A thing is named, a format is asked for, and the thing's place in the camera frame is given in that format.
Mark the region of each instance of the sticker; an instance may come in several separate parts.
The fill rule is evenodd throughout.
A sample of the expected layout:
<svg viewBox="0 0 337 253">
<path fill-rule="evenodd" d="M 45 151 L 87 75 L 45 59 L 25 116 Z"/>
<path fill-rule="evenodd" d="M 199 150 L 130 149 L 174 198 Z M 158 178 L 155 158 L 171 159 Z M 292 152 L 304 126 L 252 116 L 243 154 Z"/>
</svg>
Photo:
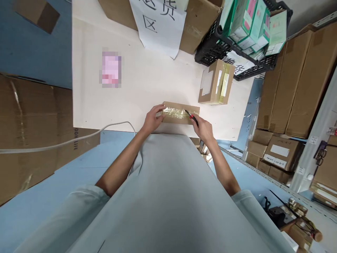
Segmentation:
<svg viewBox="0 0 337 253">
<path fill-rule="evenodd" d="M 287 165 L 287 162 L 286 161 L 283 161 L 281 159 L 278 159 L 276 157 L 273 157 L 271 155 L 268 155 L 268 154 L 265 154 L 263 156 L 263 160 L 266 160 L 267 162 L 270 162 L 270 163 L 273 163 L 281 168 L 285 168 L 285 166 Z"/>
<path fill-rule="evenodd" d="M 273 153 L 279 154 L 281 156 L 288 157 L 290 150 L 287 149 L 287 148 L 284 148 L 284 147 L 277 146 L 277 145 L 273 144 L 270 151 L 273 152 Z"/>
<path fill-rule="evenodd" d="M 303 167 L 298 166 L 296 173 L 300 174 L 300 175 L 304 175 L 305 169 Z"/>
<path fill-rule="evenodd" d="M 310 144 L 316 145 L 317 141 L 318 141 L 318 137 L 316 137 L 316 136 L 311 136 L 311 137 L 310 137 L 309 143 L 310 143 Z"/>
</svg>

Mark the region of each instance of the brown cardboard box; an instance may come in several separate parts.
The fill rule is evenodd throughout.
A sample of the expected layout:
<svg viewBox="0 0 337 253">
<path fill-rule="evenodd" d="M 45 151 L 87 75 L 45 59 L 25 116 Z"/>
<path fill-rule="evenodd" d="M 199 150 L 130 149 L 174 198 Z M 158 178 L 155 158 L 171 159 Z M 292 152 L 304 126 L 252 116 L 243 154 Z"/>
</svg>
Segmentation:
<svg viewBox="0 0 337 253">
<path fill-rule="evenodd" d="M 176 123 L 176 124 L 188 124 L 192 125 L 189 115 L 185 112 L 187 110 L 191 115 L 199 115 L 200 107 L 184 105 L 172 102 L 163 102 L 166 108 L 161 112 L 165 114 L 163 122 L 165 123 Z"/>
<path fill-rule="evenodd" d="M 261 102 L 259 106 L 259 114 L 257 117 L 256 128 L 265 130 L 268 130 L 269 128 L 285 48 L 286 45 L 283 46 L 281 52 L 278 55 L 275 69 L 273 71 L 266 72 L 262 86 Z"/>
<path fill-rule="evenodd" d="M 227 104 L 232 87 L 235 66 L 218 59 L 203 72 L 199 103 Z"/>
<path fill-rule="evenodd" d="M 324 27 L 312 36 L 298 83 L 286 134 L 309 137 L 313 119 L 331 78 L 337 57 L 337 23 Z"/>
<path fill-rule="evenodd" d="M 252 153 L 248 152 L 247 158 L 246 158 L 246 163 L 248 163 L 248 164 L 252 165 L 253 167 L 257 168 L 260 160 L 261 160 L 260 157 L 258 157 L 256 155 L 253 155 Z"/>
<path fill-rule="evenodd" d="M 268 175 L 269 171 L 270 171 L 270 167 L 271 165 L 269 163 L 266 163 L 264 161 L 260 161 L 259 166 L 257 167 L 257 169 L 261 172 L 263 172 L 264 174 Z"/>
<path fill-rule="evenodd" d="M 45 0 L 16 0 L 15 11 L 49 34 L 60 16 Z"/>
<path fill-rule="evenodd" d="M 312 35 L 307 31 L 287 43 L 268 128 L 271 132 L 285 133 Z"/>
<path fill-rule="evenodd" d="M 337 205 L 337 147 L 327 146 L 326 156 L 318 167 L 310 190 Z"/>
<path fill-rule="evenodd" d="M 266 152 L 267 145 L 263 145 L 254 141 L 248 142 L 247 152 L 252 153 L 260 158 L 263 157 L 264 153 Z"/>
<path fill-rule="evenodd" d="M 72 91 L 0 75 L 0 148 L 39 148 L 96 130 L 72 124 Z M 96 135 L 62 148 L 0 155 L 0 205 L 99 144 Z"/>
<path fill-rule="evenodd" d="M 268 145 L 272 136 L 278 136 L 279 134 L 256 129 L 252 141 Z"/>
<path fill-rule="evenodd" d="M 286 171 L 294 171 L 304 145 L 295 140 L 273 136 L 263 160 Z"/>
<path fill-rule="evenodd" d="M 98 2 L 109 19 L 138 30 L 129 1 L 98 0 Z M 179 49 L 193 54 L 221 13 L 223 6 L 223 0 L 189 0 Z"/>
<path fill-rule="evenodd" d="M 278 169 L 274 167 L 273 165 L 270 166 L 268 176 L 270 176 L 272 179 L 275 179 L 277 182 L 283 183 L 283 184 L 289 184 L 294 173 L 287 172 L 281 169 Z"/>
</svg>

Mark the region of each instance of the green product box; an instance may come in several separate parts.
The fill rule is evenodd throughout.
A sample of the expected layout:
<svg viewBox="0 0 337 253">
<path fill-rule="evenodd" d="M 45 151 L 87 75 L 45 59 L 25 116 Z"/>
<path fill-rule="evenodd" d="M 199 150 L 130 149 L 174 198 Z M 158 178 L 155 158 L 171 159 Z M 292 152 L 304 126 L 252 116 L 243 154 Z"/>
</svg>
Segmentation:
<svg viewBox="0 0 337 253">
<path fill-rule="evenodd" d="M 266 11 L 266 4 L 263 0 L 258 0 L 256 5 L 256 10 L 253 19 L 252 29 L 250 30 L 250 34 L 238 42 L 239 47 L 243 50 L 250 48 L 251 46 L 255 45 L 259 39 L 261 26 L 264 19 L 264 13 Z"/>
<path fill-rule="evenodd" d="M 269 43 L 269 40 L 270 40 L 270 11 L 266 8 L 262 26 L 260 29 L 259 39 L 257 43 L 252 46 L 252 49 L 254 50 L 254 52 L 259 51 Z"/>
<path fill-rule="evenodd" d="M 230 38 L 238 43 L 252 29 L 257 0 L 237 0 Z"/>
<path fill-rule="evenodd" d="M 270 41 L 266 56 L 281 51 L 287 40 L 287 11 L 283 11 L 270 18 Z"/>
</svg>

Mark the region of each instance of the cable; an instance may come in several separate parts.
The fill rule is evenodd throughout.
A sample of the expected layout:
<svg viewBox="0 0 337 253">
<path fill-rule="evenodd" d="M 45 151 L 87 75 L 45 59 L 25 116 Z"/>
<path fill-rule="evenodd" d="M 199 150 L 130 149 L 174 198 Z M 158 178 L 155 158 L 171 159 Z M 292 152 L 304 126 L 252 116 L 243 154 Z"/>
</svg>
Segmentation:
<svg viewBox="0 0 337 253">
<path fill-rule="evenodd" d="M 79 141 L 79 140 L 83 140 L 83 139 L 92 137 L 92 136 L 94 136 L 96 134 L 99 134 L 100 132 L 102 132 L 104 129 L 106 129 L 109 126 L 119 125 L 119 124 L 124 124 L 124 123 L 129 123 L 130 124 L 130 126 L 133 129 L 134 135 L 136 136 L 136 131 L 134 130 L 132 124 L 129 121 L 124 121 L 124 122 L 120 122 L 120 123 L 113 123 L 113 124 L 106 125 L 101 130 L 98 130 L 97 132 L 95 132 L 93 134 L 90 134 L 90 135 L 87 135 L 87 136 L 83 136 L 83 137 L 79 137 L 79 138 L 75 138 L 75 139 L 72 139 L 70 141 L 67 141 L 67 142 L 64 142 L 64 143 L 60 143 L 60 144 L 57 144 L 57 145 L 53 145 L 53 146 L 49 146 L 49 147 L 43 147 L 43 148 L 31 148 L 31 149 L 0 149 L 0 154 L 32 153 L 32 152 L 40 152 L 40 151 L 55 149 L 55 148 L 59 148 L 59 147 L 62 147 L 64 145 L 67 145 L 69 143 L 72 143 L 74 141 Z"/>
</svg>

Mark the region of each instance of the white table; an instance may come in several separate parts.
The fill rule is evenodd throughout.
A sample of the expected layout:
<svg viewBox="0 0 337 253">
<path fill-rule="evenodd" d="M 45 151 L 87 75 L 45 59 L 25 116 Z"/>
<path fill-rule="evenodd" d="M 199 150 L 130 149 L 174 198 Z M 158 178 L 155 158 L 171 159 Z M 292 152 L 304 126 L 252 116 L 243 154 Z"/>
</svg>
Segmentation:
<svg viewBox="0 0 337 253">
<path fill-rule="evenodd" d="M 179 51 L 173 60 L 145 49 L 138 32 L 108 19 L 97 0 L 73 0 L 72 11 L 74 127 L 101 129 L 130 121 L 139 131 L 152 106 L 170 101 L 199 106 L 216 139 L 238 139 L 253 78 L 233 81 L 227 105 L 199 104 L 205 66 L 195 63 L 193 55 Z M 104 47 L 122 56 L 119 89 L 99 83 Z M 128 124 L 108 129 L 132 132 Z M 196 137 L 191 125 L 163 123 L 157 132 Z"/>
</svg>

